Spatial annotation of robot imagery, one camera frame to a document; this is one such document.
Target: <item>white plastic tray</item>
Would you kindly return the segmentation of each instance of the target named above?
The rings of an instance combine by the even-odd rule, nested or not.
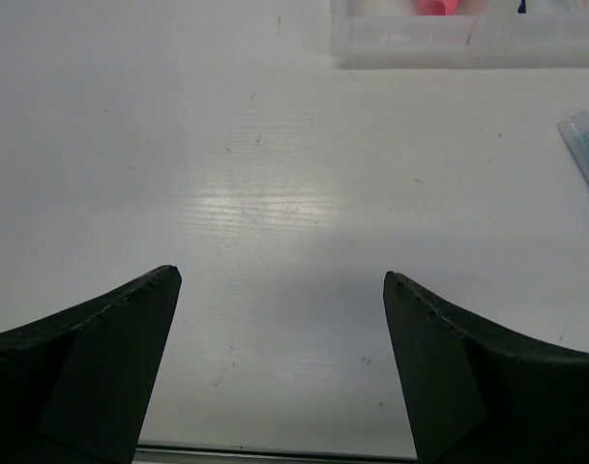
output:
[[[332,54],[339,65],[589,67],[589,7],[579,13],[518,14],[517,0],[462,0],[456,15],[421,16],[413,3],[331,0]]]

